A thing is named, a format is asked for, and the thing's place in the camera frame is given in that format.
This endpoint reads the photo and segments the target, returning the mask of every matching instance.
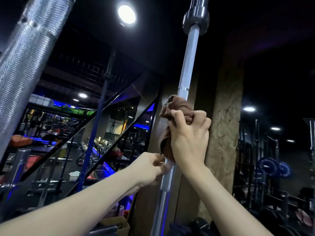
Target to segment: blue metal pole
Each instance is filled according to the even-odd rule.
[[[114,64],[115,54],[116,54],[115,50],[112,50],[111,56],[110,56],[109,61],[108,61],[108,66],[107,66],[107,70],[105,73],[105,82],[103,85],[102,94],[100,96],[99,105],[97,107],[95,121],[94,121],[93,129],[91,132],[89,144],[88,144],[88,149],[86,150],[86,154],[85,154],[85,158],[84,158],[84,162],[83,162],[83,166],[82,166],[81,174],[79,177],[79,183],[78,183],[76,192],[81,191],[83,188],[83,184],[84,184],[84,180],[85,180],[85,172],[86,172],[88,165],[89,165],[89,162],[90,162],[90,157],[91,157],[91,153],[92,153],[93,146],[94,146],[94,139],[96,136],[98,124],[100,122],[100,117],[102,116],[102,112],[103,112],[103,104],[104,104],[104,99],[105,99],[105,95],[106,95],[108,79],[109,79],[109,75],[111,74],[112,67]]]

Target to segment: cardboard box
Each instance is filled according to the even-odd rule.
[[[124,216],[105,218],[100,221],[100,223],[104,226],[110,226],[113,224],[117,224],[119,230],[117,230],[117,236],[128,236],[130,226]]]

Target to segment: forearm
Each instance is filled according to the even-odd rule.
[[[204,165],[184,170],[222,236],[272,235],[218,182]]]
[[[0,235],[86,235],[135,185],[126,168],[71,197],[1,224]]]

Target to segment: weight plate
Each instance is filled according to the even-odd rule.
[[[280,167],[280,176],[282,178],[289,178],[291,176],[291,169],[287,163],[281,161],[279,162],[279,167]]]
[[[280,167],[278,162],[270,157],[263,157],[258,160],[257,168],[260,172],[270,176],[279,177]]]

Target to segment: ceiling light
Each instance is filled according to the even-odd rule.
[[[118,15],[120,19],[127,24],[132,24],[136,21],[136,14],[130,6],[121,5],[118,8]]]
[[[88,96],[85,93],[79,93],[79,97],[81,98],[87,98]]]
[[[280,128],[278,128],[278,127],[272,127],[272,128],[270,128],[271,130],[274,130],[274,131],[280,131],[281,129]]]
[[[256,109],[254,107],[244,107],[243,109],[244,109],[244,111],[247,111],[247,112],[254,112],[254,111],[256,111]]]

